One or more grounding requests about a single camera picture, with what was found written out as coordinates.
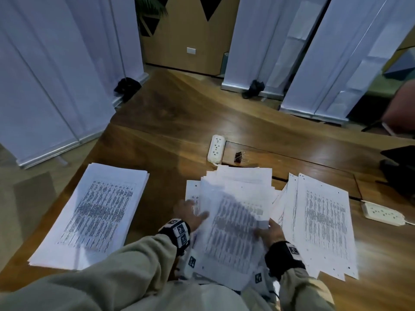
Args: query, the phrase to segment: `wooden wall panel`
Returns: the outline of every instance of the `wooden wall panel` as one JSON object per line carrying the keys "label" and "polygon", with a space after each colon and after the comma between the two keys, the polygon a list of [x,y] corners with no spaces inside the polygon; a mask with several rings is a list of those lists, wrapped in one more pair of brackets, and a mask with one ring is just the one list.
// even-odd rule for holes
{"label": "wooden wall panel", "polygon": [[[219,75],[223,54],[229,51],[239,0],[221,0],[206,19],[200,0],[168,0],[168,15],[154,35],[142,36],[147,63]],[[195,48],[196,54],[186,52]]]}

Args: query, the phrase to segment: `white power strip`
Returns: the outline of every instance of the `white power strip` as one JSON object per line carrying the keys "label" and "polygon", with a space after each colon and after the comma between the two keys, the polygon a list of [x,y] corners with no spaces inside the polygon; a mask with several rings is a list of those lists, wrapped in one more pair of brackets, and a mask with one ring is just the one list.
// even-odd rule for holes
{"label": "white power strip", "polygon": [[385,206],[362,201],[362,210],[366,218],[374,221],[394,226],[403,226],[406,223],[405,217],[401,213]]}
{"label": "white power strip", "polygon": [[225,150],[225,138],[220,135],[212,136],[208,152],[208,161],[213,164],[220,164],[222,162],[223,152]]}

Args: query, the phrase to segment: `beige sleeve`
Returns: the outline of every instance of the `beige sleeve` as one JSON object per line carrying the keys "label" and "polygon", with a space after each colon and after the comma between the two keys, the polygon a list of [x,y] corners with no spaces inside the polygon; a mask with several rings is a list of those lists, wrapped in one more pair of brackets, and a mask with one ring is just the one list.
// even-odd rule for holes
{"label": "beige sleeve", "polygon": [[280,305],[284,311],[333,311],[334,301],[327,286],[305,269],[286,271],[280,282]]}
{"label": "beige sleeve", "polygon": [[162,289],[175,257],[166,235],[144,237],[85,270],[40,279],[1,300],[0,309],[118,311]]}

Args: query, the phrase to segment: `floor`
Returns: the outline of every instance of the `floor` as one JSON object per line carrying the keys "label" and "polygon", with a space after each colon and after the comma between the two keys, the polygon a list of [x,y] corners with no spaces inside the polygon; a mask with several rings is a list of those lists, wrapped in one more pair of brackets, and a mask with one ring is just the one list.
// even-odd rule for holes
{"label": "floor", "polygon": [[[151,74],[158,69],[145,66]],[[204,75],[186,73],[207,85],[220,86],[222,80]],[[253,102],[264,102],[278,109],[280,101],[256,97]],[[363,126],[349,124],[347,129],[361,130]],[[0,270],[33,232],[50,204],[60,194],[86,155],[95,145],[90,141],[27,170],[20,169],[14,157],[0,145]]]}

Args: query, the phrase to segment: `black wrist strap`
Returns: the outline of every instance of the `black wrist strap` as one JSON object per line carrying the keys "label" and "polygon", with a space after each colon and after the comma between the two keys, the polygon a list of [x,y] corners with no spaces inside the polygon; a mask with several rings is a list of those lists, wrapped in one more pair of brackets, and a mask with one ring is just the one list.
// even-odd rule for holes
{"label": "black wrist strap", "polygon": [[297,248],[287,241],[275,242],[265,255],[265,263],[273,277],[278,281],[282,275],[291,268],[304,268]]}
{"label": "black wrist strap", "polygon": [[176,256],[184,254],[190,245],[190,226],[183,220],[174,218],[158,230],[158,233],[167,235],[177,247]]}

